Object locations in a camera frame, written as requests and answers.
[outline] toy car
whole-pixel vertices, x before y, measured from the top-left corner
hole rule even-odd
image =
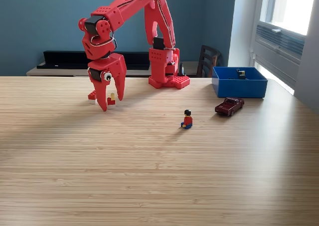
[[[215,112],[232,116],[239,108],[243,108],[244,100],[241,98],[227,97],[223,103],[215,107]]]

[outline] blue plastic box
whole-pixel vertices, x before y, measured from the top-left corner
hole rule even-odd
[[[237,69],[246,80],[238,79]],[[268,80],[254,67],[214,67],[212,83],[219,98],[264,98]]]

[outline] lego figure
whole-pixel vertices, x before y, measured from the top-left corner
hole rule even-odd
[[[184,114],[185,114],[184,122],[182,122],[180,126],[183,127],[185,130],[187,130],[193,126],[193,118],[190,116],[191,115],[190,110],[185,110]]]

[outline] chair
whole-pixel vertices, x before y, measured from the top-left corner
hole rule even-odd
[[[221,53],[207,45],[201,46],[200,58],[198,62],[197,74],[198,78],[203,77],[203,71],[205,73],[205,78],[213,76],[213,67],[217,65],[218,59]]]

